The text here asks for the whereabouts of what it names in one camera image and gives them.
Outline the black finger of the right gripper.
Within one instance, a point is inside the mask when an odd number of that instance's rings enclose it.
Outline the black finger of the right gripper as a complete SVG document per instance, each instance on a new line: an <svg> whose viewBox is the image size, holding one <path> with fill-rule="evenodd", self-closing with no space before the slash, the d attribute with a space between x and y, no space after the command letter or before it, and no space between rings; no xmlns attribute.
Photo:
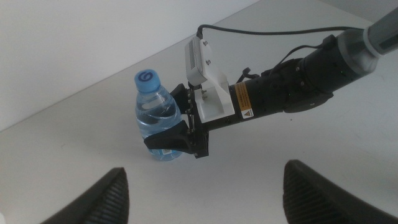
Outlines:
<svg viewBox="0 0 398 224"><path fill-rule="evenodd" d="M175 126L153 134L144 139L148 149L173 149L180 152L190 152L190 139L188 137L188 126L181 121Z"/></svg>
<svg viewBox="0 0 398 224"><path fill-rule="evenodd" d="M187 89L183 83L178 84L170 93L174 98L181 114L185 114L188 110Z"/></svg>

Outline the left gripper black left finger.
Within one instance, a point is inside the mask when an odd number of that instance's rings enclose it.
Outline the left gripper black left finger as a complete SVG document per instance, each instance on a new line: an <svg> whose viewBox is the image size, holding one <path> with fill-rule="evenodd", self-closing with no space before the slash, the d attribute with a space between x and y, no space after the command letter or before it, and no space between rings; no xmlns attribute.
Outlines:
<svg viewBox="0 0 398 224"><path fill-rule="evenodd" d="M44 223L127 224L128 219L127 175L123 167L116 167Z"/></svg>

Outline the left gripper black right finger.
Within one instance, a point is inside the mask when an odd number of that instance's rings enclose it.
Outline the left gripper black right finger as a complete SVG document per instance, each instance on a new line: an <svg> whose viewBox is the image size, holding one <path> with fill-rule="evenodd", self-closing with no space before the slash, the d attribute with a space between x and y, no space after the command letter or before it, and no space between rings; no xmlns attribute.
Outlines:
<svg viewBox="0 0 398 224"><path fill-rule="evenodd" d="M299 160L286 163L283 190L289 223L397 224L397 217L355 197Z"/></svg>

